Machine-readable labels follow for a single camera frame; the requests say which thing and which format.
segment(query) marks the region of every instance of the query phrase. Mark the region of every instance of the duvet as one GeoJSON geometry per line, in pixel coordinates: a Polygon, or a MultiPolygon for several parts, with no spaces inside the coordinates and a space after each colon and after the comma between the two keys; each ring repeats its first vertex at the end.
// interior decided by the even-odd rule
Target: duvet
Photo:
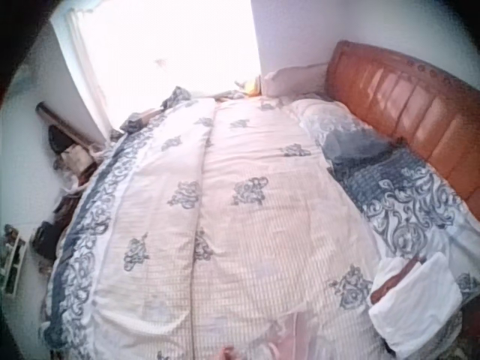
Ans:
{"type": "Polygon", "coordinates": [[[49,347],[173,360],[233,346],[270,359],[281,319],[307,314],[334,359],[391,358],[366,302],[375,235],[291,101],[185,100],[120,140],[55,263],[49,347]]]}

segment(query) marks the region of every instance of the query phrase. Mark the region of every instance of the wooden bed frame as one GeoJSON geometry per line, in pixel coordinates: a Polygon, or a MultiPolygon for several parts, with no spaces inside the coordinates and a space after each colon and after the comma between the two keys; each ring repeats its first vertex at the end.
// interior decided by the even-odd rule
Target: wooden bed frame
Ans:
{"type": "Polygon", "coordinates": [[[349,41],[337,44],[326,88],[362,121],[403,137],[480,219],[480,91],[417,58],[349,41]]]}

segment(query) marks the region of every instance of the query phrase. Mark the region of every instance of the window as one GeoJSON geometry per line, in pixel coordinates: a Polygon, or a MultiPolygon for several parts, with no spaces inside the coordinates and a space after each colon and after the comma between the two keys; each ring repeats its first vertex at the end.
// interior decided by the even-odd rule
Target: window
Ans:
{"type": "Polygon", "coordinates": [[[235,89],[260,73],[249,0],[103,0],[68,22],[97,105],[114,128],[175,86],[235,89]]]}

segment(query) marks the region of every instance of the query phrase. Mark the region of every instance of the white wall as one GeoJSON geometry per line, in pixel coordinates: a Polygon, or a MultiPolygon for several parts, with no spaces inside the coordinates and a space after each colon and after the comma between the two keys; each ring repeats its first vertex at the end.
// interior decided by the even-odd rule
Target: white wall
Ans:
{"type": "Polygon", "coordinates": [[[252,0],[262,75],[328,62],[346,36],[343,0],[252,0]]]}
{"type": "MultiPolygon", "coordinates": [[[[8,97],[0,110],[1,228],[12,224],[26,239],[52,213],[61,184],[52,168],[47,126],[35,113],[40,100],[36,88],[30,86],[8,97]]],[[[47,288],[47,279],[38,273],[38,260],[28,249],[16,298],[1,299],[7,324],[28,360],[50,358],[38,340],[41,301],[47,288]]]]}
{"type": "Polygon", "coordinates": [[[41,100],[79,132],[103,144],[104,135],[80,97],[49,22],[38,35],[27,62],[41,100]]]}
{"type": "Polygon", "coordinates": [[[349,0],[347,39],[393,49],[480,89],[480,55],[468,32],[434,0],[349,0]]]}

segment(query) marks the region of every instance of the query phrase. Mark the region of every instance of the white towel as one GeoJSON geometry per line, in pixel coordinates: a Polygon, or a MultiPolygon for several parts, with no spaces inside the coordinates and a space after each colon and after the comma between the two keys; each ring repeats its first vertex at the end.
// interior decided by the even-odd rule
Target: white towel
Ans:
{"type": "MultiPolygon", "coordinates": [[[[397,274],[406,262],[383,260],[372,291],[397,274]]],[[[461,306],[461,299],[447,259],[442,253],[435,253],[423,265],[417,264],[368,313],[380,336],[399,359],[405,359],[447,323],[461,306]]]]}

